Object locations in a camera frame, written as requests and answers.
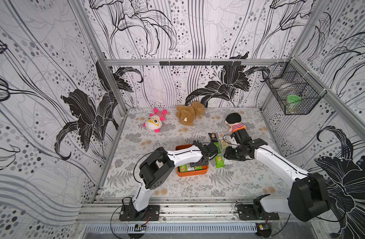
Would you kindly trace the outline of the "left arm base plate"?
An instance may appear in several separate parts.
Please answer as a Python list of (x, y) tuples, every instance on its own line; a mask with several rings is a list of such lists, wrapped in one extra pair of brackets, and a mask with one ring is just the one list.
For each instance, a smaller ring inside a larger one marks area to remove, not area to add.
[(133, 205), (124, 205), (121, 208), (120, 221), (158, 221), (160, 215), (159, 205), (149, 205), (142, 211), (137, 211)]

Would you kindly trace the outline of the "green cookie packet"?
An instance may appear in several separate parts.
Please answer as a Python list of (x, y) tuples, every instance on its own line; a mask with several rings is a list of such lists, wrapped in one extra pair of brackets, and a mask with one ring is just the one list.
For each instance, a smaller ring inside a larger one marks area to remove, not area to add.
[(218, 155), (221, 155), (222, 154), (222, 151), (221, 151), (221, 145), (219, 142), (214, 142), (214, 145), (217, 147), (217, 151), (218, 151)]
[(216, 168), (222, 168), (225, 166), (224, 159), (220, 155), (216, 156), (215, 163), (216, 163)]
[(188, 171), (188, 169), (187, 169), (187, 165), (186, 164), (179, 167), (179, 172), (180, 173), (187, 172), (187, 171)]

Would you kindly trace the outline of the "orange storage box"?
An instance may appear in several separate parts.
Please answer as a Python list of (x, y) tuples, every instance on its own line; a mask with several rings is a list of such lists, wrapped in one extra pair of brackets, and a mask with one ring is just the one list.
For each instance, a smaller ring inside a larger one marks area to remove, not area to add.
[[(195, 176), (207, 173), (208, 166), (190, 166), (190, 163), (198, 162), (202, 157), (201, 150), (197, 146), (194, 146), (193, 144), (178, 145), (175, 150), (176, 154), (174, 154), (173, 157), (175, 157), (175, 168), (179, 177)], [(185, 164), (187, 165), (188, 171), (180, 173), (179, 167)]]

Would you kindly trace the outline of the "yellow cookie packet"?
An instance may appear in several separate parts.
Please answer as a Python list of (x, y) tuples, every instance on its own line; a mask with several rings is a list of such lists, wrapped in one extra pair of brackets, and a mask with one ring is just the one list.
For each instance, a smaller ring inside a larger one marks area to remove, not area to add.
[(229, 144), (225, 140), (221, 140), (221, 148), (222, 150), (226, 150)]

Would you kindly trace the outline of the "black cookie packet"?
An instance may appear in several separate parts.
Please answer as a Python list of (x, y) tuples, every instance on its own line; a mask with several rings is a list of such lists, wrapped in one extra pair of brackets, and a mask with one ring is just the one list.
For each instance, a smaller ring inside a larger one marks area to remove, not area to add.
[(218, 142), (216, 133), (209, 133), (210, 142)]

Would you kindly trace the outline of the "white cookie packet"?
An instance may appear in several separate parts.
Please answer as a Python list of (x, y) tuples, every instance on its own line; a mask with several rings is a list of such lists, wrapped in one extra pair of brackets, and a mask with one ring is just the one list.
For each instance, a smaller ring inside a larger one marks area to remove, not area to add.
[(225, 133), (222, 130), (217, 130), (216, 133), (217, 133), (219, 138), (223, 138), (224, 135), (225, 135)]
[(224, 164), (225, 165), (233, 165), (233, 161), (232, 160), (228, 160), (228, 159), (224, 159)]

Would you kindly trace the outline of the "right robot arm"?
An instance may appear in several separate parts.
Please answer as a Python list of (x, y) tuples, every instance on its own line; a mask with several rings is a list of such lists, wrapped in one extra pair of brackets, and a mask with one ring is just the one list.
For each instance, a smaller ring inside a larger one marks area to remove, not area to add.
[(286, 213), (307, 222), (331, 209), (328, 185), (318, 173), (309, 173), (277, 153), (264, 140), (252, 139), (245, 129), (230, 135), (233, 142), (226, 148), (228, 160), (256, 159), (267, 165), (291, 188), (289, 196), (262, 195), (253, 200), (252, 213), (257, 219), (269, 214)]

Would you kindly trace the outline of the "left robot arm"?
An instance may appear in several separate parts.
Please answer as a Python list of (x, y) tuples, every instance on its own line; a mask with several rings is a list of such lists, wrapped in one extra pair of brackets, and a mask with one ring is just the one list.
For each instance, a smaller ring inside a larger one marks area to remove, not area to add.
[(207, 163), (219, 153), (214, 143), (202, 144), (194, 141), (192, 146), (175, 151), (157, 148), (139, 166), (140, 189), (133, 202), (137, 212), (149, 206), (153, 191), (160, 187), (175, 168), (185, 164)]

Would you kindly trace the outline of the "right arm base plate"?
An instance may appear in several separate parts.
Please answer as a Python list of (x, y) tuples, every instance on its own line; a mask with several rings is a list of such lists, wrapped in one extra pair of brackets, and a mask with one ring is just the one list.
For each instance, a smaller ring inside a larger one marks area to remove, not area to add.
[(267, 213), (263, 208), (254, 204), (236, 203), (234, 208), (239, 219), (242, 221), (264, 220), (265, 222), (269, 222), (280, 219), (277, 213)]

